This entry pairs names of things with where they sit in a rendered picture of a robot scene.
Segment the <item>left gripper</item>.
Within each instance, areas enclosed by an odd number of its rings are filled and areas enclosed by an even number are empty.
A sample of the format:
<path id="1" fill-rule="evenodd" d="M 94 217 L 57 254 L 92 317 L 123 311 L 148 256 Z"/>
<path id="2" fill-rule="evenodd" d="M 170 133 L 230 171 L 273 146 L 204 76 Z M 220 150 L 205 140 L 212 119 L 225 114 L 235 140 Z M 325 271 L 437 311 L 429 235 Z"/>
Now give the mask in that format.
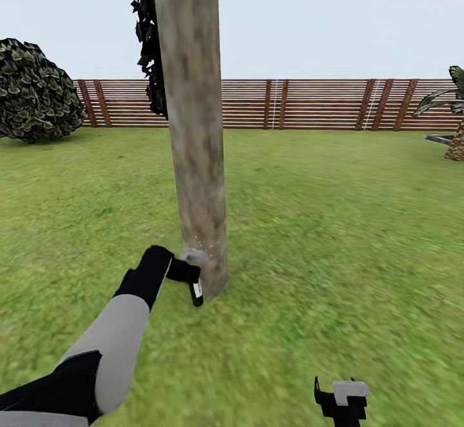
<path id="1" fill-rule="evenodd" d="M 177 282 L 185 282 L 185 283 L 188 283 L 188 284 L 191 284 L 191 283 L 198 283 L 200 282 L 199 281 L 199 277 L 200 277 L 200 268 L 199 266 L 196 266 L 196 265 L 190 265 L 190 264 L 186 264 L 184 263 L 184 261 L 181 261 L 181 260 L 178 260 L 179 263 L 181 263 L 181 266 L 180 266 L 180 274 L 178 277 L 176 277 L 176 279 L 174 279 L 174 281 L 177 281 Z"/>

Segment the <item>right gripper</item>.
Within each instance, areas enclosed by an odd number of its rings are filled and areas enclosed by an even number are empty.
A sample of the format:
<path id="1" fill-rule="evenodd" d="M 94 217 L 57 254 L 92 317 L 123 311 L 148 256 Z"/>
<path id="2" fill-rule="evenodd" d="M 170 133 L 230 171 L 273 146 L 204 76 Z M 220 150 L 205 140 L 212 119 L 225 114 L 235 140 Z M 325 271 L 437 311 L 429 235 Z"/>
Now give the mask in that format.
<path id="1" fill-rule="evenodd" d="M 360 427 L 359 420 L 366 420 L 365 401 L 362 397 L 347 397 L 347 406 L 336 404 L 334 393 L 321 392 L 318 387 L 318 378 L 315 377 L 314 395 L 316 403 L 322 405 L 323 415 L 334 419 L 334 427 L 339 427 L 341 422 L 352 422 Z"/>

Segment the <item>pesticide atomizer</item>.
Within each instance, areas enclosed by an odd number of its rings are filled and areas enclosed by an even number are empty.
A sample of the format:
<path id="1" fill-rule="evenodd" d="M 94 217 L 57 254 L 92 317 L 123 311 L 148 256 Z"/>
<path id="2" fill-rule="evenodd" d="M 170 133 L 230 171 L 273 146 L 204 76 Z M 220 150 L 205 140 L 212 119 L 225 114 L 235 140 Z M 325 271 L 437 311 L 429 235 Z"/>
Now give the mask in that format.
<path id="1" fill-rule="evenodd" d="M 204 301 L 202 300 L 202 286 L 200 285 L 200 282 L 188 284 L 188 289 L 191 294 L 191 298 L 193 299 L 194 307 L 202 306 Z"/>

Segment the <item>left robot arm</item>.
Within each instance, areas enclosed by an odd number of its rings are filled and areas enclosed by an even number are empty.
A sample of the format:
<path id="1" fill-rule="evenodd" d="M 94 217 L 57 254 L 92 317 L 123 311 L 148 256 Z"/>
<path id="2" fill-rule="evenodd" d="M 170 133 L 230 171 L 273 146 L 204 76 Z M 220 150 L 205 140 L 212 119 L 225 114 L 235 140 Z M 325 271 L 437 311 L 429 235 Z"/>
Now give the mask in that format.
<path id="1" fill-rule="evenodd" d="M 166 278 L 198 283 L 202 250 L 150 246 L 138 267 L 51 373 L 0 395 L 0 427 L 90 427 L 127 397 L 150 312 Z"/>

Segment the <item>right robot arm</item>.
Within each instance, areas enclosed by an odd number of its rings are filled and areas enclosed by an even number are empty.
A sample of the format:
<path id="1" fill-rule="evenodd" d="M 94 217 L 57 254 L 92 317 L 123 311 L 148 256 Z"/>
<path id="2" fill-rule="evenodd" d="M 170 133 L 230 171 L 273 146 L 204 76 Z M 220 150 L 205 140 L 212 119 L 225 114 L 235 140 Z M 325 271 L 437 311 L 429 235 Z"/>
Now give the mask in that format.
<path id="1" fill-rule="evenodd" d="M 365 396 L 369 387 L 363 381 L 333 381 L 333 393 L 321 392 L 315 377 L 316 403 L 322 405 L 323 415 L 334 419 L 334 427 L 360 427 L 359 420 L 366 420 Z"/>

